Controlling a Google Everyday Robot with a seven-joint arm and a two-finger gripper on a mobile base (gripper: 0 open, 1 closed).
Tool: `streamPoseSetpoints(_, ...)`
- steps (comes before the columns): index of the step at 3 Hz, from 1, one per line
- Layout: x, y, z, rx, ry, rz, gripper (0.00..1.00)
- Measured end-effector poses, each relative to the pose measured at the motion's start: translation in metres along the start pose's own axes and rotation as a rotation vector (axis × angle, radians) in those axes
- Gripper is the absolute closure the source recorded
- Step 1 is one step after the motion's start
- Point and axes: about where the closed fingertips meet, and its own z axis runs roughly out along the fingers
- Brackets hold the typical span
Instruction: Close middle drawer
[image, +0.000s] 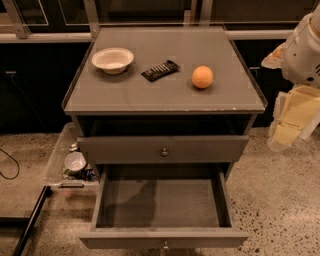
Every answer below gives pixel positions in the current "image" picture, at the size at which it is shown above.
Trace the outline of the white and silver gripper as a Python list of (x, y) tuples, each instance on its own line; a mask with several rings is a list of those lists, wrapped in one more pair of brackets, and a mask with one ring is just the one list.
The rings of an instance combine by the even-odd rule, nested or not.
[(297, 139), (307, 140), (319, 124), (320, 89), (295, 85), (276, 98), (267, 145), (274, 152), (284, 151)]

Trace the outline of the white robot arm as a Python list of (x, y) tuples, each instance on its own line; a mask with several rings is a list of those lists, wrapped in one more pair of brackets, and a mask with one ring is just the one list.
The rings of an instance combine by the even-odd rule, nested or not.
[(280, 69), (293, 83), (276, 98), (268, 147), (274, 152), (289, 148), (298, 138), (306, 140), (320, 119), (320, 5), (306, 15), (288, 37), (263, 61)]

